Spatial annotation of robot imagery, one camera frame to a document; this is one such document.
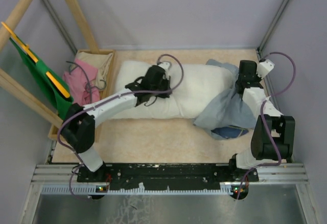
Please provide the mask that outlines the white pillow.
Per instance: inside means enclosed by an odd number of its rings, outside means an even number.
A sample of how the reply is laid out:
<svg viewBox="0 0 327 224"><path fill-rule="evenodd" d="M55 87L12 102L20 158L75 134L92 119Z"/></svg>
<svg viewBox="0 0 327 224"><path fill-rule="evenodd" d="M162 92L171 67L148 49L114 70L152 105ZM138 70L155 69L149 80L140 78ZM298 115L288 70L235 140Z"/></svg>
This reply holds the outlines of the white pillow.
<svg viewBox="0 0 327 224"><path fill-rule="evenodd" d="M115 92L136 78L144 76L150 64L141 61L124 61L115 83ZM231 85L231 72L221 67L205 64L183 64L184 77L169 98L158 98L148 107L141 104L122 111L111 119L171 119L196 118L218 94ZM170 70L173 88L181 78L178 64Z"/></svg>

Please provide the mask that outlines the light blue pillowcase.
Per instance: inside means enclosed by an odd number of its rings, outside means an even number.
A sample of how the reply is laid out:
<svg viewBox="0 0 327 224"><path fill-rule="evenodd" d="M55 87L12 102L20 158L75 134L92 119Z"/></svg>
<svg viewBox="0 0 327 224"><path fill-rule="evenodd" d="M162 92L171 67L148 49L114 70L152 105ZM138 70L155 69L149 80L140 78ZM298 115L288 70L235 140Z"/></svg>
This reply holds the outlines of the light blue pillowcase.
<svg viewBox="0 0 327 224"><path fill-rule="evenodd" d="M254 129L256 118L236 92L239 68L214 59L209 59L206 65L231 72L231 85L210 101L200 115L193 119L193 125L216 140L234 139L247 134Z"/></svg>

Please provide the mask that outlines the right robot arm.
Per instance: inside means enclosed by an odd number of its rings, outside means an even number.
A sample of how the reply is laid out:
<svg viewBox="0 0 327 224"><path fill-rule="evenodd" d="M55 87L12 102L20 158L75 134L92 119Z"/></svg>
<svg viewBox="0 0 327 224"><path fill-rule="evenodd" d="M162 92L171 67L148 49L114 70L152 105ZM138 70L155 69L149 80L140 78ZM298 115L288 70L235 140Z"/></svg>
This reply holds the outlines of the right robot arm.
<svg viewBox="0 0 327 224"><path fill-rule="evenodd" d="M274 68L266 59L259 63L241 60L237 94L257 119L250 147L229 160L228 175L234 181L258 166L276 165L293 155L295 119L283 115L265 95L261 80Z"/></svg>

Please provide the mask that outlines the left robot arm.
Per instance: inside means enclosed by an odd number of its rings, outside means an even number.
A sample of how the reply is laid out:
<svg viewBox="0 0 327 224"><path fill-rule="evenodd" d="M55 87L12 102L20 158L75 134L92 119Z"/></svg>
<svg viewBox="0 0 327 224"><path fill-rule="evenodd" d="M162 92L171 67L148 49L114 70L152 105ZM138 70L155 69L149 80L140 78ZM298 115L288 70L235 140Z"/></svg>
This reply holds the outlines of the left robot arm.
<svg viewBox="0 0 327 224"><path fill-rule="evenodd" d="M88 175L99 182L106 177L103 160L96 152L95 129L116 114L148 102L152 97L169 97L170 62L160 62L151 66L145 76L127 84L125 88L98 102L79 106L73 104L59 129L59 135L69 144L82 164L88 169Z"/></svg>

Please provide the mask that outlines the beige cloth in tray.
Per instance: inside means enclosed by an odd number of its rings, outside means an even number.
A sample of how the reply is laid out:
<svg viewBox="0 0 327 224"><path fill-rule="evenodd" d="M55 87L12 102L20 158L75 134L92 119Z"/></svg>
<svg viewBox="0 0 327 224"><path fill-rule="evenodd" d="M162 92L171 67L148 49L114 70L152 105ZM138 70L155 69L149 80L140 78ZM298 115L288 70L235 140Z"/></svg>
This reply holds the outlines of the beige cloth in tray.
<svg viewBox="0 0 327 224"><path fill-rule="evenodd" d="M95 86L104 90L107 86L107 74L109 71L110 63L113 53L109 54L90 54L87 52L79 52L76 58L98 69L96 75Z"/></svg>

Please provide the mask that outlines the green shirt on hanger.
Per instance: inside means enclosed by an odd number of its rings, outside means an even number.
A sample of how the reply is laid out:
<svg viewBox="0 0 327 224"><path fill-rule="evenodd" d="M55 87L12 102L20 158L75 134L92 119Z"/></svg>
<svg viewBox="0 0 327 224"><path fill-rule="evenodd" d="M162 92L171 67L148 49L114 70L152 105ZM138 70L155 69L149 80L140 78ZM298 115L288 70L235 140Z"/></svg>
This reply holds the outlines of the green shirt on hanger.
<svg viewBox="0 0 327 224"><path fill-rule="evenodd" d="M65 119L67 112L72 105L74 99L70 93L68 84L63 81L63 79L58 76L53 70L51 70L43 60L38 57L32 50L31 52L39 59L39 62L34 63L33 60L25 53L23 49L18 45L18 43L11 37L11 43L17 49L23 63L29 69L31 75L36 81L37 85L40 87L42 93L47 97L48 101L55 107L58 112L58 116L61 119ZM69 98L63 97L63 95L57 90L57 88L51 83L47 78L46 72L49 71L64 88L70 93Z"/></svg>

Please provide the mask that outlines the wooden tray box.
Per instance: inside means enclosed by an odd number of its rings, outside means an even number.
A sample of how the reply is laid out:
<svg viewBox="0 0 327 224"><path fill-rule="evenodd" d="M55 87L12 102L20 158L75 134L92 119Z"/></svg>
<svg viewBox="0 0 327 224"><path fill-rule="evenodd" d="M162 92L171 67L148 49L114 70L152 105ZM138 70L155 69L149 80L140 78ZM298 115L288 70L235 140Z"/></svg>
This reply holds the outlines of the wooden tray box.
<svg viewBox="0 0 327 224"><path fill-rule="evenodd" d="M115 51L101 50L92 54L79 50L73 63L63 75L74 102L86 105L106 98L110 94Z"/></svg>

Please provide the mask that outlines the yellow plastic hanger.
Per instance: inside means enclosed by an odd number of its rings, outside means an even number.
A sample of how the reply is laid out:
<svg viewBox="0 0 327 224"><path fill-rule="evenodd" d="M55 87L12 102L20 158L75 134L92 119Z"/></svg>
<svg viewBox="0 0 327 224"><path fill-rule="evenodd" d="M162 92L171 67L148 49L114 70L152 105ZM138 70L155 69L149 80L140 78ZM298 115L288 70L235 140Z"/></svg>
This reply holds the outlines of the yellow plastic hanger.
<svg viewBox="0 0 327 224"><path fill-rule="evenodd" d="M18 43L18 45L25 51L25 53L33 60L34 63L39 62L39 59L31 52L29 45L23 43L17 35L2 21L1 24L5 27L5 29L10 33L11 37ZM63 95L65 98L70 97L70 93L64 88L63 85L49 72L46 73L47 78L51 81L51 83L57 88L57 90Z"/></svg>

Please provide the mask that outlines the aluminium frame rail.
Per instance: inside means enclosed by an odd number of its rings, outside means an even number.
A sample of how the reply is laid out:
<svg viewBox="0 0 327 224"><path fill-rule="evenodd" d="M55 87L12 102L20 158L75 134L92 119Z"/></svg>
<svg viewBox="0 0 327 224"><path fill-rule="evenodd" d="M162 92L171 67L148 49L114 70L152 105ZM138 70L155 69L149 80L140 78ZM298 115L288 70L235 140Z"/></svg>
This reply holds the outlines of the aluminium frame rail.
<svg viewBox="0 0 327 224"><path fill-rule="evenodd" d="M258 54L261 54L262 51L265 49L266 45L268 44L270 38L272 37L273 33L275 32L280 20L283 17L289 3L291 0L282 0L281 5L279 6L271 24L268 27L266 34L264 35L262 41L260 42L259 46L257 47L256 51Z"/></svg>

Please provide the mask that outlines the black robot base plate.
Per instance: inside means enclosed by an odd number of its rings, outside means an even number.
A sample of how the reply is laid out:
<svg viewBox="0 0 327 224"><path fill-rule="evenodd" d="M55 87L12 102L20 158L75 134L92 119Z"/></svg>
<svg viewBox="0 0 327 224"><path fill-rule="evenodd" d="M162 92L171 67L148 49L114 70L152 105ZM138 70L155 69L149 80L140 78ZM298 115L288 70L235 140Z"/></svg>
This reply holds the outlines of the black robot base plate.
<svg viewBox="0 0 327 224"><path fill-rule="evenodd" d="M78 170L79 183L105 183L111 190L219 190L223 182L240 182L247 170L234 163L150 164L112 163L91 172Z"/></svg>

